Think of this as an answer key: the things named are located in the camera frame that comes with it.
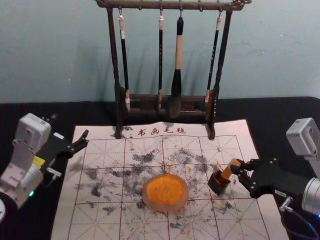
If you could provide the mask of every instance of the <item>orange pigment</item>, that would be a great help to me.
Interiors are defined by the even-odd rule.
[[[171,174],[165,174],[149,182],[146,192],[151,201],[166,205],[177,204],[184,196],[183,185]]]

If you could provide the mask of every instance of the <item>round dish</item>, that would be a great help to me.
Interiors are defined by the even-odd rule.
[[[154,176],[142,187],[145,205],[155,211],[177,212],[187,203],[188,197],[186,182],[170,173]]]

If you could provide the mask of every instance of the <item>teal wall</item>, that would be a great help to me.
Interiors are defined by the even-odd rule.
[[[301,0],[252,0],[242,11],[234,12],[220,97],[319,97],[319,9],[318,0],[304,4]],[[118,14],[115,10],[124,84]],[[130,92],[155,94],[159,11],[124,9],[122,14]],[[163,89],[170,94],[179,12],[164,10],[163,16]],[[205,93],[216,18],[215,11],[183,11],[183,94]],[[114,98],[105,9],[91,0],[0,0],[1,103]]]

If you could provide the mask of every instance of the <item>black tablecloth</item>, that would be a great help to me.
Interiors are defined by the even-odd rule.
[[[286,139],[286,131],[298,118],[314,118],[320,126],[320,99],[313,97],[277,97],[221,99],[217,105],[217,121],[247,119],[258,154],[261,157],[280,159],[280,165],[287,171],[305,177],[314,177],[310,164],[294,154]],[[12,140],[18,120],[27,113],[49,117],[58,113],[53,123],[55,132],[71,140],[76,125],[115,125],[115,104],[113,102],[68,102],[68,103],[22,103],[0,104],[0,173],[9,163],[13,151]],[[165,117],[135,116],[126,124],[147,124],[170,121]],[[198,117],[179,118],[175,122],[202,123]],[[57,169],[64,172],[66,161],[58,159]],[[39,188],[20,209],[18,218],[11,226],[10,236],[1,239],[47,240],[59,201],[63,179],[56,181],[49,189]],[[302,212],[303,216],[320,232],[317,216]],[[286,224],[296,231],[312,233],[299,220],[286,217]]]

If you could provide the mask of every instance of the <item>rack leg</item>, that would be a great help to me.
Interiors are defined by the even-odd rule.
[[[115,95],[115,104],[116,104],[116,129],[115,129],[114,136],[116,139],[120,139],[123,124],[124,124],[124,115],[122,111],[124,100],[121,96],[121,86],[119,82],[118,57],[117,57],[117,45],[116,45],[113,9],[107,8],[106,11],[108,14],[111,58],[112,58],[113,76],[114,76],[114,95]]]
[[[213,86],[213,97],[211,99],[211,110],[210,110],[210,115],[209,115],[209,120],[208,120],[209,139],[210,140],[214,140],[216,137],[215,121],[216,121],[216,112],[217,112],[217,101],[218,101],[219,90],[220,90],[219,84],[220,84],[220,79],[221,79],[221,74],[222,74],[222,67],[223,67],[224,61],[225,61],[229,28],[230,28],[230,22],[231,22],[231,15],[232,15],[232,11],[226,12],[221,47],[220,47],[220,53],[219,53],[219,60],[218,60],[218,69],[216,71],[215,84]]]

